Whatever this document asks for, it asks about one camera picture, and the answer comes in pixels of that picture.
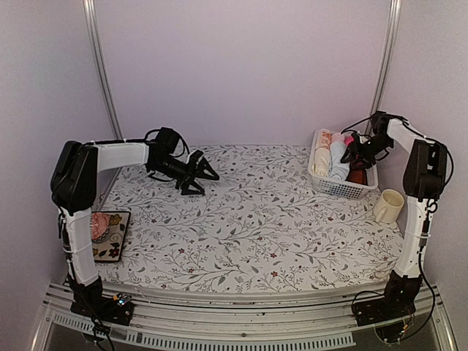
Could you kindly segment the light blue cloth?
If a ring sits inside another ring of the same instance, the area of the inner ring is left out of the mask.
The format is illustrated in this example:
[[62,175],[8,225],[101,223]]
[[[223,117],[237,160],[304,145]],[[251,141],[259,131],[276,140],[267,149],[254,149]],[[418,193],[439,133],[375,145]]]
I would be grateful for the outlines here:
[[340,159],[343,156],[347,146],[345,143],[331,143],[331,166],[329,178],[345,181],[350,171],[350,163],[341,163]]

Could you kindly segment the cream white towel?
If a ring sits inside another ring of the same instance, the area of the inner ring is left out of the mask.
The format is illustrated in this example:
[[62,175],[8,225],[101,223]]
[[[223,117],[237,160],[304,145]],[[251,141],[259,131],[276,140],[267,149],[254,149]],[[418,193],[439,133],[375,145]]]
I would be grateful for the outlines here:
[[316,176],[328,177],[331,166],[331,153],[328,148],[317,148],[314,152],[312,173]]

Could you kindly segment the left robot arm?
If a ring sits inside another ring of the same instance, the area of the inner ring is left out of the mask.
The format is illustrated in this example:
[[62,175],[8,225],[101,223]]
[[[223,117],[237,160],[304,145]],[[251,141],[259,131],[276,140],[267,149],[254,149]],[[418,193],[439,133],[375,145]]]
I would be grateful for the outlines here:
[[151,179],[157,173],[174,181],[182,195],[204,195],[198,180],[219,180],[201,150],[190,151],[175,130],[151,130],[155,137],[64,144],[50,181],[51,198],[61,220],[70,287],[76,302],[92,316],[109,309],[102,296],[102,280],[94,263],[91,243],[92,206],[97,197],[97,176],[106,170],[142,165]]

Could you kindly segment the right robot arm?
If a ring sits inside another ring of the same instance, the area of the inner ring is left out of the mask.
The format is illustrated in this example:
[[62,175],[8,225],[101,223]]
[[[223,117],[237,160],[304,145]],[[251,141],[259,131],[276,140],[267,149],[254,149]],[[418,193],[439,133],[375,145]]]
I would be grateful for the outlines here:
[[370,325],[415,313],[415,298],[423,284],[426,245],[438,201],[453,175],[453,158],[447,146],[416,131],[402,116],[376,111],[367,120],[372,135],[363,141],[352,132],[342,161],[368,169],[378,162],[378,154],[399,144],[409,158],[403,174],[407,196],[407,221],[400,258],[390,273],[380,298],[352,303],[358,325]]

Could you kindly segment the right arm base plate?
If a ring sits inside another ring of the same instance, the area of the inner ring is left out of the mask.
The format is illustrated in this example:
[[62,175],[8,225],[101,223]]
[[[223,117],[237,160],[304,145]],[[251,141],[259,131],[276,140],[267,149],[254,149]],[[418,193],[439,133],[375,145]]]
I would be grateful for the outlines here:
[[383,297],[358,301],[358,293],[352,301],[351,311],[355,316],[358,326],[372,325],[386,322],[406,316],[411,316],[416,312],[415,304],[386,302]]

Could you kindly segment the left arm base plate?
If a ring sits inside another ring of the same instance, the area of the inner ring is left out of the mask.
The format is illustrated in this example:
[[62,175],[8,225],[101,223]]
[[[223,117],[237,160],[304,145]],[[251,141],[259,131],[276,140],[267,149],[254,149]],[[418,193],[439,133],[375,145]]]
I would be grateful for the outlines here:
[[75,314],[94,318],[96,321],[129,326],[135,305],[133,302],[121,304],[119,301],[119,298],[114,300],[101,295],[75,296],[70,310]]

